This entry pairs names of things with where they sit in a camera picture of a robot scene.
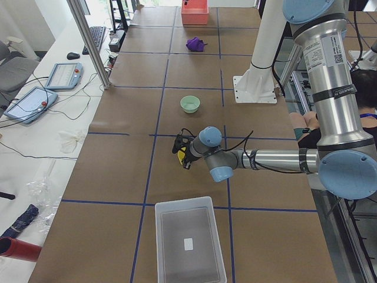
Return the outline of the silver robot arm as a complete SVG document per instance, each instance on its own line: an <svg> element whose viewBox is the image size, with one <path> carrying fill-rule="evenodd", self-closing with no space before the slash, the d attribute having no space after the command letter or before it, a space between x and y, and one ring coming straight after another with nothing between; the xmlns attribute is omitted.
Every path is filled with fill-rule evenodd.
<svg viewBox="0 0 377 283"><path fill-rule="evenodd" d="M296 48L303 51L318 114L321 138L315 149L222 149L221 132L206 127L185 144L175 144L184 168L204 159L214 181L234 169L282 173L317 173L324 188L344 199L376 192L376 146L362 127L343 47L347 1L267 1L249 69L235 76L238 103L274 103L271 70L286 24Z"/></svg>

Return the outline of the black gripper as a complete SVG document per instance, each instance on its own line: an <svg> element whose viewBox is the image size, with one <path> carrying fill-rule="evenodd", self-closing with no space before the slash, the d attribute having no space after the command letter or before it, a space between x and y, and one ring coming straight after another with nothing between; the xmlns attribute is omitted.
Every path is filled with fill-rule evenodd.
<svg viewBox="0 0 377 283"><path fill-rule="evenodd" d="M189 169L191 164L197 161L200 155L196 152L192 142L187 142L184 149L183 168Z"/></svg>

